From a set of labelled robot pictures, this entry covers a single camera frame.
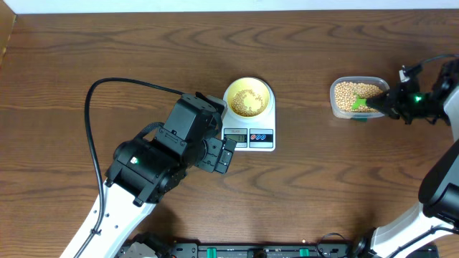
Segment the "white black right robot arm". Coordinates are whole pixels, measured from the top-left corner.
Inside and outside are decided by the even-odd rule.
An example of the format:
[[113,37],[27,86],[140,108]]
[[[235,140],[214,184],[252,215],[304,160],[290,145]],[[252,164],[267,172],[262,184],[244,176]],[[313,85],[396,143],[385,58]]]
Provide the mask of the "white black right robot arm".
[[363,99],[387,117],[411,124],[444,120],[453,132],[453,145],[430,169],[418,191],[418,202],[391,223],[368,232],[355,243],[350,257],[408,257],[440,237],[458,233],[458,55],[445,55],[431,91],[421,92],[417,79],[425,61],[399,71],[400,81],[383,93]]

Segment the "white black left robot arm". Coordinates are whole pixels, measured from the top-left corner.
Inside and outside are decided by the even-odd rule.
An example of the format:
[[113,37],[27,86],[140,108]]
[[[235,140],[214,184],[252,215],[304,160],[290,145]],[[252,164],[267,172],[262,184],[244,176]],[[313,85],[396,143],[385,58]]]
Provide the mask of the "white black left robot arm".
[[114,257],[132,231],[192,166],[224,174],[235,142],[220,140],[227,103],[183,94],[165,123],[147,125],[121,143],[103,183],[103,196],[62,253],[63,257]]

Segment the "green plastic scoop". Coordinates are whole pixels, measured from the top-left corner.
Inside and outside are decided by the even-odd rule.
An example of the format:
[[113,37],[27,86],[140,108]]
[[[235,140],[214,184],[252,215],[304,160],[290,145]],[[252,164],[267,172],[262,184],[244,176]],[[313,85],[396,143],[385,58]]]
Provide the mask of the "green plastic scoop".
[[366,98],[362,98],[359,95],[355,94],[355,102],[351,105],[351,109],[357,111],[360,108],[366,107]]

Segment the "yellow plastic bowl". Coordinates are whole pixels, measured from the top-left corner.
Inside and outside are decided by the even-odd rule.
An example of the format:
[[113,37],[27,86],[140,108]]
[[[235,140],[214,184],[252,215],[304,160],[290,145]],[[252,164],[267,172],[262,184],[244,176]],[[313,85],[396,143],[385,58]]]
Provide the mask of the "yellow plastic bowl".
[[224,93],[224,101],[237,118],[261,118],[273,104],[268,84],[255,77],[235,80]]

